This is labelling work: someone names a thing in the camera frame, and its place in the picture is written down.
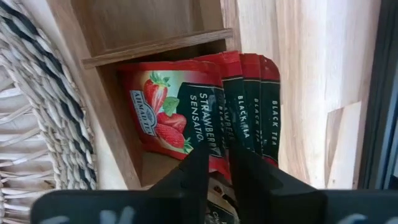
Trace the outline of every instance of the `strawberry tea packet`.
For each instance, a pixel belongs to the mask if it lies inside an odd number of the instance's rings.
[[[246,92],[248,113],[251,123],[251,134],[253,136],[254,149],[252,151],[261,156],[260,60],[259,56],[256,54],[241,54],[240,58],[243,70],[243,81]]]
[[[280,141],[280,74],[276,64],[264,56],[261,63],[261,128],[262,155],[278,166]]]
[[[195,60],[213,62],[220,67],[225,95],[224,126],[227,147],[238,140],[246,149],[253,151],[239,52],[205,55]]]
[[[210,170],[227,178],[224,93],[218,66],[193,60],[118,68],[144,149],[176,159],[200,144],[210,149]]]

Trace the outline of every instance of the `wooden shelf edge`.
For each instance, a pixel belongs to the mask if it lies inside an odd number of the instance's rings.
[[[232,29],[207,30],[192,34],[171,37],[163,40],[155,40],[134,44],[113,50],[107,50],[102,55],[82,60],[85,69],[107,65],[114,62],[157,54],[168,50],[204,44],[216,40],[227,39],[233,36]]]
[[[142,188],[147,189],[156,184],[171,170],[176,168],[180,162],[166,155],[144,152],[142,154]]]

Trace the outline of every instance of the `strawberry illustration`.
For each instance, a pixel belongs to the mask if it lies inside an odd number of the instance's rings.
[[[167,96],[167,83],[169,77],[161,78],[157,73],[152,72],[144,84],[144,96],[148,104],[158,113]]]
[[[176,129],[179,133],[184,131],[185,125],[187,125],[187,119],[181,114],[167,115],[165,112],[161,112],[157,115],[157,122],[164,124]]]
[[[182,133],[173,127],[157,124],[155,132],[169,149],[176,148],[176,151],[182,149],[187,154],[193,149],[189,142],[190,138],[185,140]]]

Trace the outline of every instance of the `dark green tea packet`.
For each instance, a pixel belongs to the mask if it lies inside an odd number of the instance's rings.
[[[206,55],[195,60],[213,62],[220,66],[225,95],[224,128],[227,148],[238,140],[246,149],[253,151],[239,52]]]
[[[261,63],[262,156],[278,166],[280,141],[280,74],[276,64],[264,56]]]
[[[244,90],[246,92],[249,127],[253,136],[253,152],[263,154],[261,151],[261,68],[259,56],[256,54],[241,54]]]

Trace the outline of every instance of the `woven wicker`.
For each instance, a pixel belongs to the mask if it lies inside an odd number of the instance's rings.
[[[52,189],[95,189],[84,101],[47,36],[0,0],[0,223],[26,223]]]

